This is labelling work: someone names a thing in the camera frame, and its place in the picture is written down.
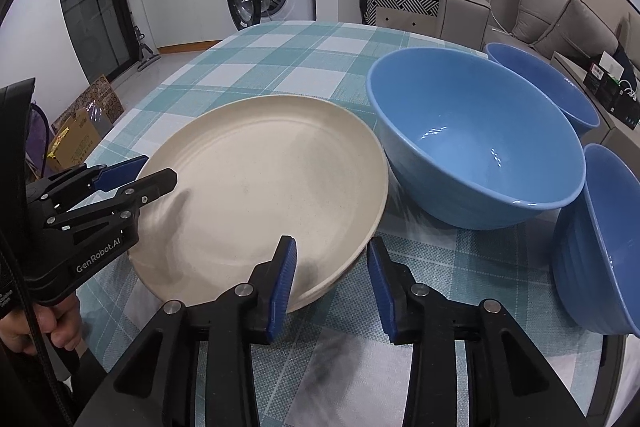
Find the metal screw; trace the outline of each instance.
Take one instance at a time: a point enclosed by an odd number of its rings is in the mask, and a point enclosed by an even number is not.
[[[251,295],[254,292],[254,287],[251,286],[248,282],[243,282],[236,286],[234,290],[238,297],[246,297],[247,295]]]
[[[182,308],[180,301],[167,301],[162,306],[162,311],[167,315],[173,315],[175,312],[180,311],[180,308]]]
[[[484,303],[482,303],[482,307],[489,313],[497,313],[502,309],[500,302],[494,301],[493,299],[487,299],[484,301]]]
[[[426,284],[417,282],[411,286],[411,293],[418,297],[424,297],[429,294],[429,287]]]

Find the floor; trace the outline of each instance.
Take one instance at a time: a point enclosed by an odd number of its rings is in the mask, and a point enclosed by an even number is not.
[[[202,52],[172,53],[161,55],[160,59],[142,71],[136,71],[126,80],[113,81],[118,98],[122,102],[125,113],[138,105],[151,91],[156,89],[165,79],[187,64]]]

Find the white plate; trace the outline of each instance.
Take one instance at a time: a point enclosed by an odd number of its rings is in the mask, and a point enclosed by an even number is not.
[[[288,311],[324,295],[367,244],[386,203],[386,156],[357,116],[295,95],[258,96],[203,114],[140,176],[171,167],[174,191],[144,206],[129,251],[146,287],[187,306],[216,299],[298,245]]]

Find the blue gripper pad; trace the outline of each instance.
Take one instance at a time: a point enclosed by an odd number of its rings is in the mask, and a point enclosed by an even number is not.
[[[280,334],[284,317],[287,314],[287,305],[289,304],[289,295],[293,284],[293,275],[296,272],[297,260],[296,240],[291,237],[286,245],[284,259],[280,264],[280,272],[273,285],[273,292],[271,292],[267,325],[267,335],[270,342]]]
[[[148,156],[138,156],[137,158],[105,167],[96,176],[94,188],[102,192],[109,192],[114,188],[122,187],[132,182],[140,174],[148,159]]]
[[[367,245],[367,268],[369,269],[369,278],[371,279],[371,285],[373,286],[373,293],[376,296],[376,304],[378,305],[378,313],[380,314],[382,330],[389,336],[389,341],[394,342],[398,338],[396,309],[380,255],[381,253],[378,251],[375,240],[373,239],[369,241],[369,244]]]

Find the plaid tablecloth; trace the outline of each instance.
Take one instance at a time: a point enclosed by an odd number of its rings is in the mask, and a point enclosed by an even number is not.
[[[215,107],[260,94],[325,98],[375,129],[365,77],[373,62],[409,46],[455,44],[386,28],[285,22],[251,26],[204,52],[130,110],[88,160],[113,164],[151,156],[185,124]],[[602,336],[579,328],[562,309],[546,266],[556,214],[491,232],[459,230],[417,208],[392,180],[378,233],[395,261],[450,299],[498,299],[546,356],[586,411]],[[79,289],[85,340],[110,369],[159,308],[126,256]],[[468,425],[464,346],[458,348],[458,424]],[[201,349],[196,419],[204,424]],[[383,334],[366,264],[360,259],[327,295],[287,316],[272,346],[253,347],[263,427],[400,426],[410,347]]]

